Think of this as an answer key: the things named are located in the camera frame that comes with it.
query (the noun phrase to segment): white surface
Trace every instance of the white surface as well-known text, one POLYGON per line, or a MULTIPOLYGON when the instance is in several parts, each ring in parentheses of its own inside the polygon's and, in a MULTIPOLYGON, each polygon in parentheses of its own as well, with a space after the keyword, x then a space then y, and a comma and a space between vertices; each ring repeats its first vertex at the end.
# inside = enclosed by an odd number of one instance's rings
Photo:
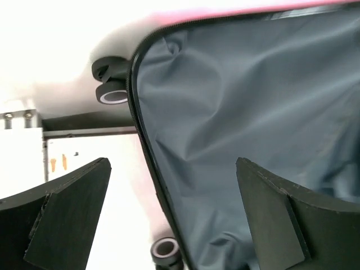
POLYGON ((0 199, 45 182, 41 128, 0 130, 0 199))
POLYGON ((92 78, 91 63, 108 55, 130 58, 143 37, 161 24, 156 13, 211 14, 296 2, 314 1, 3 1, 0 113, 36 107, 44 118, 53 118, 116 110, 121 105, 96 101, 98 83, 92 78))
POLYGON ((156 198, 137 135, 50 140, 49 179, 99 157, 110 160, 112 172, 87 270, 132 269, 126 265, 133 262, 133 269, 154 270, 150 246, 160 237, 172 234, 156 198), (54 172, 51 159, 57 160, 54 172))

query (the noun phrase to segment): gray fabric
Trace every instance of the gray fabric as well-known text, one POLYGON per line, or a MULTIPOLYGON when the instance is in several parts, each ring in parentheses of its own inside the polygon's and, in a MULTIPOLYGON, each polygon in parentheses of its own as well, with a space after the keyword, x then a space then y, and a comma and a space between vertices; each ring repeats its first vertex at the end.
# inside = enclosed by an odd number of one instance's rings
POLYGON ((359 17, 224 22, 176 32, 146 53, 141 116, 199 270, 258 269, 239 156, 319 192, 360 195, 359 17))

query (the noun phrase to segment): orange mark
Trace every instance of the orange mark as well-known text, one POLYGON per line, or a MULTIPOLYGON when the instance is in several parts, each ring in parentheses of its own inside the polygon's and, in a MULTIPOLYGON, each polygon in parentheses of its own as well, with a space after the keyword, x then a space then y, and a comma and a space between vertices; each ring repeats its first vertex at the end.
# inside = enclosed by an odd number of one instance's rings
POLYGON ((64 167, 64 170, 68 169, 68 160, 64 154, 62 155, 62 166, 64 167))
POLYGON ((51 172, 53 173, 55 171, 56 159, 51 159, 50 164, 51 164, 51 172))

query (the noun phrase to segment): white panel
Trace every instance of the white panel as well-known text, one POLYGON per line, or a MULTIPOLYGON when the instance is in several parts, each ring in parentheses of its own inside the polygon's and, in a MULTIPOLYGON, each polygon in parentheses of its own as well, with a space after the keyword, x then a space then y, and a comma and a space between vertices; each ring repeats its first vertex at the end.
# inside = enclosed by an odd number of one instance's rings
POLYGON ((0 199, 45 182, 42 128, 0 130, 0 199))
POLYGON ((99 157, 110 160, 112 172, 87 270, 127 269, 127 264, 133 269, 154 270, 150 246, 172 234, 137 135, 49 140, 49 179, 99 157), (54 170, 52 159, 56 160, 54 170))

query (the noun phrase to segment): black zipper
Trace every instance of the black zipper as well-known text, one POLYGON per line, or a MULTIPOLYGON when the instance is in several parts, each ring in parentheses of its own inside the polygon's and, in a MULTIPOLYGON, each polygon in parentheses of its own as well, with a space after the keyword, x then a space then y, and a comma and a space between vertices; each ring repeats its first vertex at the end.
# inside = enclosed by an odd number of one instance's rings
MULTIPOLYGON (((351 3, 344 4, 343 8, 351 7, 351 3)), ((145 156, 145 161, 148 166, 151 178, 154 182, 155 190, 157 198, 160 202, 160 205, 164 211, 164 214, 173 230, 173 233, 179 243, 180 250, 184 257, 184 261, 188 265, 190 270, 196 270, 191 257, 188 253, 187 246, 183 241, 183 237, 181 232, 178 230, 178 222, 177 218, 174 216, 174 211, 172 208, 172 204, 170 203, 170 197, 167 195, 167 188, 164 181, 161 178, 161 174, 158 170, 158 165, 152 154, 152 150, 148 144, 148 137, 145 131, 145 127, 143 124, 143 119, 141 118, 141 109, 139 103, 135 101, 137 97, 137 72, 140 66, 142 59, 144 58, 147 50, 152 46, 154 41, 158 40, 159 38, 170 34, 176 30, 188 29, 192 27, 204 26, 209 24, 215 23, 223 23, 232 20, 270 20, 273 18, 274 15, 286 12, 284 11, 277 11, 277 12, 264 12, 264 13, 251 13, 251 14, 238 14, 238 15, 228 15, 228 16, 220 16, 220 17, 208 17, 203 19, 196 19, 190 21, 179 22, 174 25, 165 26, 163 28, 157 29, 150 33, 143 41, 139 44, 136 48, 130 63, 131 68, 128 71, 127 79, 126 79, 126 89, 128 93, 128 103, 130 113, 136 128, 136 131, 139 135, 139 140, 141 143, 141 148, 145 156)))

